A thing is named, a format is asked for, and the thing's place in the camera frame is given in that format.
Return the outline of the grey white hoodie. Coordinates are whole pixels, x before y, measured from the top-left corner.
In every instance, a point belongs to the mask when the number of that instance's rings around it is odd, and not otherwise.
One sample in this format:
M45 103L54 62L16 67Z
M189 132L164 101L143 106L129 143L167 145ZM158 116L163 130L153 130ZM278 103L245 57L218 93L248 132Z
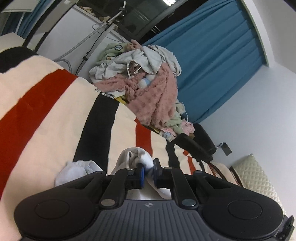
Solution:
M162 46L149 45L122 53L107 63L103 62L93 67L89 71L90 80L92 83L97 83L120 73L126 73L128 76L131 76L129 68L132 66L132 63L137 64L141 70L150 75L155 75L163 63L168 64L175 76L179 76L182 73L182 68L171 51Z

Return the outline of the light green garment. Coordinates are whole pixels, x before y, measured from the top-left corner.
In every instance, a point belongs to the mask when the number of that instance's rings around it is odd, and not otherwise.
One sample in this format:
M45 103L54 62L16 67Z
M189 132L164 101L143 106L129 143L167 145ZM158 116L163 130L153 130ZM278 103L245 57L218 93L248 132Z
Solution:
M185 106L182 102L180 102L178 99L176 100L175 103L175 112L173 117L168 120L164 125L162 126L161 130L163 132L174 132L175 135L183 133L183 128L182 128L182 114L185 113Z

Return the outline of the pink fluffy blanket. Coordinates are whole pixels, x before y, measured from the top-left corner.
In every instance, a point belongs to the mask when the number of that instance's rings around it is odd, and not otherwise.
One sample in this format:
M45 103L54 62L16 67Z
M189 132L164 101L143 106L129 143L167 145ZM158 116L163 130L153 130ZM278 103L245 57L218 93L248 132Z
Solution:
M143 46L131 40L129 43L123 43L122 47L125 53ZM105 55L98 65L109 62L107 57ZM163 63L155 75L144 72L137 64L132 63L129 73L132 75L120 73L93 85L113 97L125 97L127 107L142 125L162 128L175 112L178 95L177 76L172 73L167 63Z

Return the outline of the small pink garment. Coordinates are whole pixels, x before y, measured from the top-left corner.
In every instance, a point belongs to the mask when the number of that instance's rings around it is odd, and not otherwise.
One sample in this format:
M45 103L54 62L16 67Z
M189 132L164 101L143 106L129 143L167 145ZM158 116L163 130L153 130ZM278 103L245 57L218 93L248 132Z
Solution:
M188 136L194 133L195 131L194 125L191 122L186 121L185 119L182 120L181 127L183 133L185 133Z

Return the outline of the right blue curtain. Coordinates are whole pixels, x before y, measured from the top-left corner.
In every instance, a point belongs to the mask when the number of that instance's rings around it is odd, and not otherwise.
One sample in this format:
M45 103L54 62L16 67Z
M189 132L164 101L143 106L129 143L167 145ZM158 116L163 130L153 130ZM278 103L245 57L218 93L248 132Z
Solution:
M199 123L231 98L266 63L258 34L241 1L207 1L147 41L176 56L178 100Z

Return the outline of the dark window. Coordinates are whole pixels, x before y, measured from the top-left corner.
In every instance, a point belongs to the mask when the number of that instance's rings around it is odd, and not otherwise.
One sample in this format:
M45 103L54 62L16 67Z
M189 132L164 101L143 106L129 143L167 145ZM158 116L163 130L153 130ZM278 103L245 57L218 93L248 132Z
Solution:
M97 18L114 16L125 5L125 16L118 24L118 32L127 40L144 43L185 18L205 1L79 1L78 5L90 7Z

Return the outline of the striped fleece blanket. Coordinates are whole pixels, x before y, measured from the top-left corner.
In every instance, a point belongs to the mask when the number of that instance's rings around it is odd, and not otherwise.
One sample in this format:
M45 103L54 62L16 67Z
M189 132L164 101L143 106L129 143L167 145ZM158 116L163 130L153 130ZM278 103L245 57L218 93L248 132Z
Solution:
M186 174L204 169L235 183L220 163L198 162L142 126L122 103L81 77L24 47L1 52L1 240L20 240L14 210L50 189L75 161L94 161L108 174L127 148L140 147L163 166Z

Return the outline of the black wall socket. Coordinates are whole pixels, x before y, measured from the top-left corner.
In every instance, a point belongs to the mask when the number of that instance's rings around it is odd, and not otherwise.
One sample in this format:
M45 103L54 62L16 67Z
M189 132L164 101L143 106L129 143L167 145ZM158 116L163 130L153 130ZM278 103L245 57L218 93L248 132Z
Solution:
M232 153L232 150L229 148L226 142L224 142L220 148L222 149L222 151L226 156L229 156Z

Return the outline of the left blue curtain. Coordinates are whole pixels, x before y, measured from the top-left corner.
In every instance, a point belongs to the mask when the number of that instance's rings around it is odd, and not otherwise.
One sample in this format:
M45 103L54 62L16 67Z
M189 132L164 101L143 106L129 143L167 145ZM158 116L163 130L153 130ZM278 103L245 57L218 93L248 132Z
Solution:
M12 1L1 12L1 36L15 33L27 37L52 1Z

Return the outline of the quilted cream headboard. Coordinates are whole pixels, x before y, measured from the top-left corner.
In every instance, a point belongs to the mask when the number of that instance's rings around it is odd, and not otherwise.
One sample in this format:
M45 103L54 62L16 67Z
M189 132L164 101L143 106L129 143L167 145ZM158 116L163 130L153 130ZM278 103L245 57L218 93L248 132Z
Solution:
M287 214L274 186L253 154L236 161L229 171L240 186L271 198L281 207L283 214Z

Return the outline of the blue curtain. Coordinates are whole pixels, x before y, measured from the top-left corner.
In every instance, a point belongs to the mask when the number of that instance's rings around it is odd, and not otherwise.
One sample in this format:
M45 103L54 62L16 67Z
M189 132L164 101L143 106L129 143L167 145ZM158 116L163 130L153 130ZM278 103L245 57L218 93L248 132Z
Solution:
M27 37L52 1L12 1L1 12L1 36L15 33Z
M207 1L147 41L176 56L178 100L199 123L231 98L266 63L258 34L241 1Z

